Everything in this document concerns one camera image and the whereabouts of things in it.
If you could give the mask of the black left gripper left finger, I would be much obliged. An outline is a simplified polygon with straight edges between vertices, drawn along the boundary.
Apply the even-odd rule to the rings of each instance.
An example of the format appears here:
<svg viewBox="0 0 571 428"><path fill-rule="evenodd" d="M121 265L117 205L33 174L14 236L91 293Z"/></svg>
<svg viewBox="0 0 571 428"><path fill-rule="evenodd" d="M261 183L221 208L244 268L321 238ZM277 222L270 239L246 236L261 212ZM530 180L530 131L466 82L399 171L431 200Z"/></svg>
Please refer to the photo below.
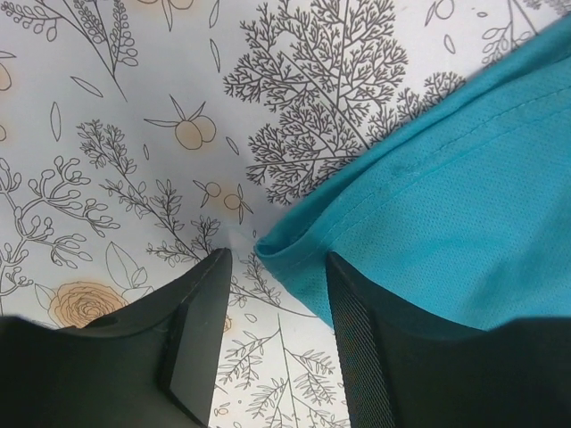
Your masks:
<svg viewBox="0 0 571 428"><path fill-rule="evenodd" d="M3 317L2 426L207 426L232 264L217 249L82 328Z"/></svg>

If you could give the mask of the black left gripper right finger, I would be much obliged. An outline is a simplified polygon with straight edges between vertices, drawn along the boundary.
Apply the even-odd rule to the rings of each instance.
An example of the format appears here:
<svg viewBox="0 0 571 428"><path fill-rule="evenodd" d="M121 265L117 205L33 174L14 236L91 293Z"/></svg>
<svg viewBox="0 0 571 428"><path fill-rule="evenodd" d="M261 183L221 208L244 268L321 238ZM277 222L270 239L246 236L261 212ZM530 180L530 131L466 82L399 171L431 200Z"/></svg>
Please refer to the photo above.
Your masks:
<svg viewBox="0 0 571 428"><path fill-rule="evenodd" d="M568 318L483 331L389 292L337 253L326 271L352 426L569 426Z"/></svg>

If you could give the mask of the teal t shirt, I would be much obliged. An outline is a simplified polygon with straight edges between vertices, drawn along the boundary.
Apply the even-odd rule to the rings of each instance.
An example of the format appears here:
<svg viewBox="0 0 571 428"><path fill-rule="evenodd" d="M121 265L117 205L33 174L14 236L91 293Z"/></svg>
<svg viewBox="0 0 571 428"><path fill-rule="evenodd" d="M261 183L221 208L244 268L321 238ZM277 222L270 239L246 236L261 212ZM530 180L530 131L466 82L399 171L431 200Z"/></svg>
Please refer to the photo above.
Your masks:
<svg viewBox="0 0 571 428"><path fill-rule="evenodd" d="M326 323L331 251L463 325L568 315L569 18L333 175L255 251Z"/></svg>

